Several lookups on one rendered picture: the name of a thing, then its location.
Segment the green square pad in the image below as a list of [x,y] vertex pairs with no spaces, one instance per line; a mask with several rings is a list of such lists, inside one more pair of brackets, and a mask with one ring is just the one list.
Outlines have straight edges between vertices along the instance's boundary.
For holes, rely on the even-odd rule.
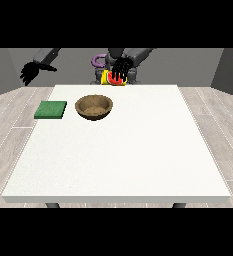
[[66,106],[66,101],[42,101],[34,114],[34,118],[61,119]]

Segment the brown wooden bowl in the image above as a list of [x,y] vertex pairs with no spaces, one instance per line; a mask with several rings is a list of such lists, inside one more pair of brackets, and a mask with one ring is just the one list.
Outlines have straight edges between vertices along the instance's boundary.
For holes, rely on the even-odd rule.
[[105,118],[112,110],[113,101],[104,95],[86,95],[75,103],[77,113],[91,121]]

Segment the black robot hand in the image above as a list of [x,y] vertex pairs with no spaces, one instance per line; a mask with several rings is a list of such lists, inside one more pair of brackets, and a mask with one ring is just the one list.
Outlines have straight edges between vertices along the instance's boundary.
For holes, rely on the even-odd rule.
[[20,79],[23,81],[25,86],[28,86],[31,81],[38,76],[40,70],[45,71],[52,71],[56,72],[57,69],[53,66],[36,63],[36,62],[29,62],[24,65],[23,69],[21,70]]
[[128,71],[132,68],[133,61],[129,58],[118,58],[112,68],[112,78],[126,81]]

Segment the yellow cup with melon print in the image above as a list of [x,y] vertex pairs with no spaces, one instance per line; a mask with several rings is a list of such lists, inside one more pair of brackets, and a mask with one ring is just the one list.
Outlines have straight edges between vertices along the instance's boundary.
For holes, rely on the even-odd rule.
[[101,76],[102,85],[125,86],[127,81],[112,75],[110,70],[103,70]]

